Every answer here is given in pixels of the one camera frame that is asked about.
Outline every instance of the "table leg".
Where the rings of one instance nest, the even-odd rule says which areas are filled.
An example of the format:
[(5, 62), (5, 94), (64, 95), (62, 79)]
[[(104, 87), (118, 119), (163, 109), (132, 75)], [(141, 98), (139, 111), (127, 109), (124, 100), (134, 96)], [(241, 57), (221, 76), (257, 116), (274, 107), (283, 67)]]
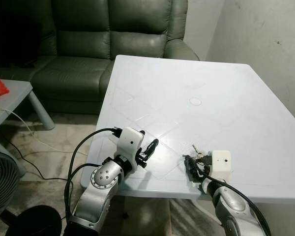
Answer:
[(8, 155), (9, 157), (11, 157), (15, 161), (16, 165), (18, 166), (20, 175), (21, 176), (25, 175), (26, 170), (25, 170), (24, 166), (7, 149), (5, 149), (5, 147), (2, 146), (1, 144), (0, 144), (0, 152), (2, 152), (4, 154)]
[(34, 107), (38, 117), (40, 118), (41, 122), (44, 124), (45, 128), (47, 130), (53, 129), (55, 127), (55, 123), (50, 118), (43, 105), (41, 105), (40, 101), (38, 100), (33, 91), (29, 93), (28, 98), (32, 106)]

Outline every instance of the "fan grille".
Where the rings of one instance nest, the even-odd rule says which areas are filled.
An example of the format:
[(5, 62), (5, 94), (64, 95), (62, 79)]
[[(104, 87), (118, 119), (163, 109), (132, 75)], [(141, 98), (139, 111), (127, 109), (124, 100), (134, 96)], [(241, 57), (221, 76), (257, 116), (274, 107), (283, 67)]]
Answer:
[(15, 162), (0, 153), (0, 214), (11, 201), (20, 179)]

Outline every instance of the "black cable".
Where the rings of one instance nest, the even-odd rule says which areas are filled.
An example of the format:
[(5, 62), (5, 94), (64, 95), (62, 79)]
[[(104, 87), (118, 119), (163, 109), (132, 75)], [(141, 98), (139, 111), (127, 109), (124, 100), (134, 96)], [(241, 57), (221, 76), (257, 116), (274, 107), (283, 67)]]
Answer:
[(103, 131), (112, 131), (112, 132), (116, 132), (117, 129), (114, 129), (114, 128), (104, 128), (104, 129), (99, 129), (97, 131), (94, 131), (92, 132), (91, 134), (87, 135), (82, 141), (80, 141), (80, 143), (77, 145), (77, 147), (74, 149), (74, 152), (72, 153), (72, 157), (71, 157), (71, 161), (70, 161), (70, 167), (69, 167), (69, 171), (68, 171), (68, 179), (72, 173), (72, 168), (73, 168), (73, 162), (74, 162), (74, 158), (75, 158), (75, 155), (77, 154), (78, 152), (78, 149), (80, 148), (80, 146), (87, 140), (89, 139), (90, 137), (94, 136), (95, 134), (98, 134), (100, 132), (103, 132)]
[(256, 217), (258, 218), (258, 220), (259, 220), (259, 222), (261, 224), (261, 227), (263, 228), (265, 234), (267, 236), (271, 236), (270, 227), (267, 224), (267, 221), (266, 221), (265, 217), (263, 216), (261, 211), (258, 209), (258, 207), (248, 197), (246, 197), (243, 193), (241, 193), (239, 190), (235, 189), (231, 185), (229, 185), (229, 184), (227, 184), (225, 182), (219, 181), (219, 180), (217, 180), (215, 178), (212, 178), (211, 176), (207, 175), (203, 170), (201, 170), (199, 168), (199, 166), (197, 165), (197, 163), (195, 161), (194, 161), (194, 166), (195, 166), (195, 168), (197, 169), (197, 171), (199, 172), (200, 175), (203, 175), (204, 177), (210, 179), (211, 181), (219, 183), (219, 184), (223, 185), (224, 187), (227, 187), (227, 188), (233, 190), (238, 195), (240, 195), (242, 198), (244, 198), (248, 202), (250, 207), (253, 209), (254, 213), (256, 214)]
[(70, 175), (70, 177), (68, 178), (68, 181), (67, 183), (65, 184), (65, 187), (64, 187), (64, 205), (65, 205), (65, 217), (66, 217), (66, 220), (68, 222), (69, 220), (69, 217), (71, 215), (71, 210), (70, 210), (70, 202), (69, 202), (69, 198), (68, 198), (68, 193), (69, 193), (69, 189), (70, 189), (70, 184), (69, 182), (72, 181), (72, 178), (74, 177), (74, 175), (83, 167), (85, 166), (93, 166), (93, 167), (99, 167), (99, 165), (96, 165), (96, 164), (92, 164), (92, 163), (86, 163), (86, 164), (83, 164), (81, 166), (78, 166), (74, 172)]
[[(52, 180), (52, 179), (59, 179), (59, 180), (65, 180), (65, 181), (68, 181), (66, 178), (45, 178), (43, 175), (42, 175), (42, 173), (41, 173), (41, 171), (39, 170), (39, 168), (36, 166), (36, 165), (34, 165), (32, 162), (30, 162), (30, 161), (28, 161), (27, 159), (25, 159), (24, 157), (23, 157), (23, 155), (21, 154), (21, 151), (13, 144), (13, 143), (11, 143), (7, 138), (6, 138), (6, 136), (2, 133), (2, 131), (0, 130), (0, 134), (1, 134), (1, 136), (8, 142), (8, 143), (10, 143), (16, 150), (17, 150), (17, 152), (19, 153), (19, 155), (20, 155), (20, 157), (23, 159), (23, 160), (25, 160), (26, 162), (28, 162), (28, 163), (30, 163), (37, 171), (38, 171), (38, 173), (39, 173), (39, 175), (40, 175), (40, 177), (43, 179), (43, 180)], [(70, 192), (70, 196), (69, 196), (69, 198), (71, 198), (71, 195), (72, 195), (72, 192), (73, 192), (73, 182), (72, 181), (70, 181), (70, 183), (72, 184), (72, 190), (71, 190), (71, 192)]]

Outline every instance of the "circular mark on table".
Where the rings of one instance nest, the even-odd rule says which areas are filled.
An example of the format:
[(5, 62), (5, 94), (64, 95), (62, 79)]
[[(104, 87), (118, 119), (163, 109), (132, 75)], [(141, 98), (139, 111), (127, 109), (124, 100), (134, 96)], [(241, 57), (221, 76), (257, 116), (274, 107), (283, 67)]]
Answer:
[(201, 105), (201, 100), (196, 98), (196, 97), (192, 97), (189, 99), (189, 102), (192, 104), (192, 105), (196, 105), (196, 106), (199, 106)]

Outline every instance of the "sofa armrest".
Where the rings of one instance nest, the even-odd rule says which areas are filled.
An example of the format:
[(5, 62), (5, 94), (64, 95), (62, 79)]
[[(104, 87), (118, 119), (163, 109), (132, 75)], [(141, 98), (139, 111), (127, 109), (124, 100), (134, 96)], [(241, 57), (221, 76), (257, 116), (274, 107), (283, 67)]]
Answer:
[(181, 39), (168, 41), (164, 58), (181, 60), (199, 60), (198, 56)]

